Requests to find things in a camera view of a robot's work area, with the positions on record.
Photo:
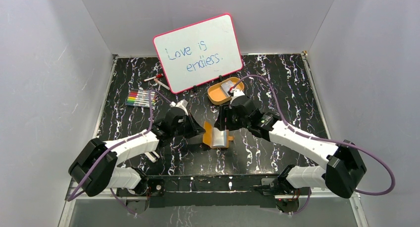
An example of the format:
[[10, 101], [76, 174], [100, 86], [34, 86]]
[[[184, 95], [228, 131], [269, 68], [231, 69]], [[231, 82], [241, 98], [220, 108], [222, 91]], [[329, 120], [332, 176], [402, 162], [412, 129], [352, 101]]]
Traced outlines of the orange leather card holder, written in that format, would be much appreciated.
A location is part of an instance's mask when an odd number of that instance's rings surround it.
[[230, 143], [234, 141], [234, 137], [229, 134], [229, 130], [220, 131], [207, 121], [204, 122], [204, 130], [202, 142], [212, 149], [229, 148]]

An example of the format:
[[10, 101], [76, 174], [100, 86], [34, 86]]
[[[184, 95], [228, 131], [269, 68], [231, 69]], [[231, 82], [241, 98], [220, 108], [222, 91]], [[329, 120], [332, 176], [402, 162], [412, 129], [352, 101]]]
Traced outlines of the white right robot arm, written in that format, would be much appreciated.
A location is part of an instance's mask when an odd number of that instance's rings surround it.
[[349, 141], [339, 145], [320, 141], [317, 136], [285, 125], [279, 115], [262, 113], [245, 95], [219, 106], [214, 126], [220, 131], [247, 129], [257, 138], [283, 145], [315, 162], [313, 167], [285, 168], [273, 184], [285, 194], [303, 187], [318, 187], [350, 198], [367, 171], [359, 151], [351, 148]]

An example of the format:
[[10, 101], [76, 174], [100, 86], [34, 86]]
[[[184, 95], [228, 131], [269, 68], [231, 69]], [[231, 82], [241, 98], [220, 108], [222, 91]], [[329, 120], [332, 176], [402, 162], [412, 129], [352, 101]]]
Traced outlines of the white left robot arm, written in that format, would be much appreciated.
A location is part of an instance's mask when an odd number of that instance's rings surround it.
[[93, 138], [88, 141], [70, 165], [68, 173], [77, 182], [70, 195], [74, 199], [79, 189], [89, 197], [105, 189], [130, 189], [135, 195], [143, 195], [148, 189], [148, 178], [135, 167], [123, 168], [121, 163], [143, 154], [151, 154], [176, 138], [194, 138], [205, 133], [194, 117], [184, 108], [172, 107], [163, 119], [135, 135], [111, 141]]

